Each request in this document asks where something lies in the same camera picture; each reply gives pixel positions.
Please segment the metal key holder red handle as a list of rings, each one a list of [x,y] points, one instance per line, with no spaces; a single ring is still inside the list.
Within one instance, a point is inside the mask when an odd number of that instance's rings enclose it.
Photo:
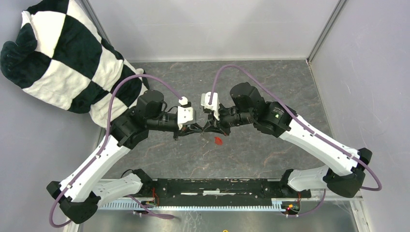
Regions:
[[[222,139],[218,136],[220,132],[217,130],[203,130],[200,133],[200,138],[205,141],[205,142],[213,142],[216,145],[222,145],[223,141]]]

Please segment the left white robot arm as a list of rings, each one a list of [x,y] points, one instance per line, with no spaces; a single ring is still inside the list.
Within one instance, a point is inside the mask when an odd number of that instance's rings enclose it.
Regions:
[[[61,182],[52,181],[47,185],[55,205],[71,222],[87,221],[99,207],[118,198],[134,194],[146,197],[151,193],[152,180],[141,170],[106,184],[98,182],[152,130],[172,132],[174,139],[199,132],[201,128],[195,122],[196,112],[191,102],[186,97],[178,102],[176,113],[166,112],[164,95],[157,90],[147,90],[134,107],[111,122],[108,135],[75,172]]]

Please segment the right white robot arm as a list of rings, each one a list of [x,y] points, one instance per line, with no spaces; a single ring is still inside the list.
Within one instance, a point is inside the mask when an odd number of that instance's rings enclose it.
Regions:
[[[285,111],[277,101],[265,101],[256,87],[248,82],[230,91],[234,106],[219,103],[217,93],[203,93],[201,105],[208,113],[205,132],[230,134],[232,127],[252,124],[263,134],[272,135],[305,150],[324,163],[308,170],[288,169],[279,182],[285,197],[309,189],[327,188],[333,193],[352,198],[365,179],[364,164],[369,164],[372,152],[343,145],[308,124],[293,109]]]

